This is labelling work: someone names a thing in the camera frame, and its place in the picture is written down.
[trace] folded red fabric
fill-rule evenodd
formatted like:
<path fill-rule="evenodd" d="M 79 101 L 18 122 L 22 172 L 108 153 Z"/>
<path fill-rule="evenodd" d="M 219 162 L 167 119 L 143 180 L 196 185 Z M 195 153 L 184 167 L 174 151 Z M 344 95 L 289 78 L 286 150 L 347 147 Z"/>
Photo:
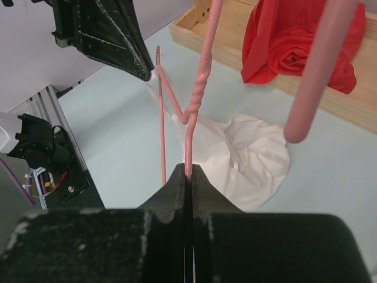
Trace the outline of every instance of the folded red fabric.
<path fill-rule="evenodd" d="M 266 84 L 278 74 L 302 75 L 326 0 L 260 0 L 246 27 L 241 75 Z M 350 93 L 357 83 L 350 63 L 365 33 L 365 4 L 359 3 L 329 87 Z"/>

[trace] white table surface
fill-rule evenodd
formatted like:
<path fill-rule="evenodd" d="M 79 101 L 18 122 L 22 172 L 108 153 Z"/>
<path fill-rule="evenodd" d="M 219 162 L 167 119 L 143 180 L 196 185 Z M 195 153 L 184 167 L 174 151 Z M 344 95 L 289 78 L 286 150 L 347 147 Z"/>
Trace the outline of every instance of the white table surface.
<path fill-rule="evenodd" d="M 174 43 L 168 28 L 146 44 L 153 58 L 161 45 L 162 65 L 188 102 L 199 55 Z M 157 89 L 156 80 L 152 85 Z M 239 72 L 214 62 L 200 112 L 222 122 L 249 114 L 283 126 L 292 101 L 268 85 L 244 85 Z M 143 82 L 104 67 L 59 102 L 107 208 L 137 207 L 159 189 L 159 110 Z M 170 174 L 183 151 L 169 124 L 166 143 Z M 306 141 L 287 147 L 289 175 L 260 211 L 338 215 L 376 273 L 377 136 L 319 111 Z"/>

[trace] white cloth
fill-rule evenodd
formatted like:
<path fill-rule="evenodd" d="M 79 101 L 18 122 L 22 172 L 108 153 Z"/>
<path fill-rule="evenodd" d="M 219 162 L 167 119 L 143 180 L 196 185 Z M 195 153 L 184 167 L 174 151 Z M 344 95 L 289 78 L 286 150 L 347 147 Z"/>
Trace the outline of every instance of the white cloth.
<path fill-rule="evenodd" d="M 158 94 L 147 87 L 158 101 Z M 165 114 L 184 146 L 187 126 L 166 107 Z M 200 165 L 211 184 L 238 208 L 254 211 L 275 195 L 287 176 L 290 158 L 279 126 L 247 115 L 236 115 L 226 124 L 199 115 L 193 163 Z"/>

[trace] wooden frame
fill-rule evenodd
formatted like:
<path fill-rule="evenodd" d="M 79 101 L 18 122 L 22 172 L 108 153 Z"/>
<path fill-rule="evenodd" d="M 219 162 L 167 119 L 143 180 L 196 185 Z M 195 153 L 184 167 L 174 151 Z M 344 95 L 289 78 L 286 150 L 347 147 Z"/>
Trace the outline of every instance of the wooden frame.
<path fill-rule="evenodd" d="M 207 19 L 199 18 L 209 0 L 198 8 L 193 6 L 170 25 L 173 40 L 197 52 L 201 51 Z M 213 45 L 213 58 L 236 70 L 241 70 L 242 43 L 250 13 L 258 0 L 224 0 L 219 27 Z M 377 15 L 366 14 L 363 43 L 352 64 L 358 84 L 348 95 L 327 87 L 320 108 L 355 125 L 377 133 Z M 278 75 L 269 84 L 295 95 L 300 77 Z"/>

